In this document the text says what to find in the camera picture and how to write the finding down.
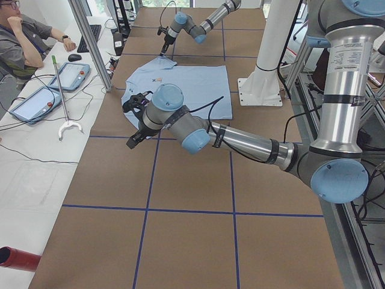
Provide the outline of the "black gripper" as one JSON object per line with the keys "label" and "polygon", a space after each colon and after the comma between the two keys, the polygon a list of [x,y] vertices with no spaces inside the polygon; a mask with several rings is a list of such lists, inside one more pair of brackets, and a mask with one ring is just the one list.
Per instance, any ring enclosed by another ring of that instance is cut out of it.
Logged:
{"label": "black gripper", "polygon": [[171,28],[171,27],[163,27],[163,26],[159,26],[158,28],[158,32],[157,32],[157,35],[161,35],[162,33],[165,34],[164,36],[164,44],[163,44],[163,47],[161,49],[161,52],[160,52],[160,56],[164,56],[168,50],[168,47],[170,45],[173,45],[174,42],[175,42],[175,31]]}
{"label": "black gripper", "polygon": [[[136,95],[131,95],[128,100],[122,104],[123,114],[128,118],[131,124],[133,124],[139,131],[150,131],[151,129],[144,123],[143,115],[150,101],[147,99],[147,95],[152,93],[146,91]],[[139,143],[145,139],[145,136],[141,132],[136,132],[130,136],[126,145],[128,148],[135,148]]]}

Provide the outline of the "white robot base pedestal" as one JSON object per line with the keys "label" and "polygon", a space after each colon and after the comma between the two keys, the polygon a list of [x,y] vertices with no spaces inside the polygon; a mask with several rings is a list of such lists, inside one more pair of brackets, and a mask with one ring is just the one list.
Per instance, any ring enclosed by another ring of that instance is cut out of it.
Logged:
{"label": "white robot base pedestal", "polygon": [[238,80],[240,105],[282,106],[278,72],[300,7],[299,0],[271,1],[255,69],[248,78]]}

